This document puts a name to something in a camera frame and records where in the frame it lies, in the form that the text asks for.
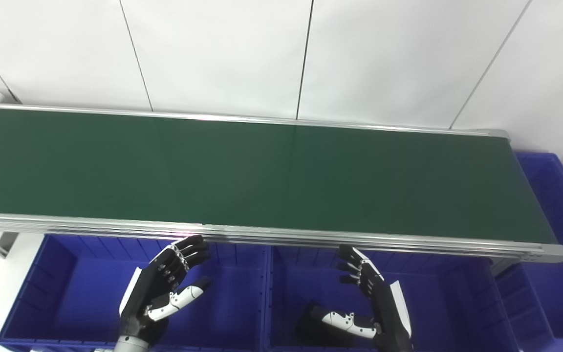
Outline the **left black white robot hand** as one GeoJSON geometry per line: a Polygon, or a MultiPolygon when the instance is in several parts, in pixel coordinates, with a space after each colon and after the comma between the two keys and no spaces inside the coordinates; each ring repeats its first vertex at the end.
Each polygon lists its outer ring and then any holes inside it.
{"type": "Polygon", "coordinates": [[[160,339],[169,316],[194,302],[212,284],[203,276],[182,286],[186,274],[207,261],[209,245],[201,235],[165,246],[148,264],[137,267],[119,305],[119,340],[135,339],[152,346],[160,339]]]}

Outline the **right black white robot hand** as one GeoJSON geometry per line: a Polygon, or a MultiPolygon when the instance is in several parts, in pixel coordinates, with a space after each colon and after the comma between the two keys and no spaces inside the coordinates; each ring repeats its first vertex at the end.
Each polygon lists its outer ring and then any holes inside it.
{"type": "Polygon", "coordinates": [[[370,339],[379,352],[412,352],[411,319],[399,281],[387,283],[372,260],[351,245],[339,245],[337,257],[341,259],[338,269],[346,272],[340,283],[358,286],[369,300],[373,317],[357,322],[353,312],[320,305],[310,308],[308,317],[326,329],[370,339]]]}

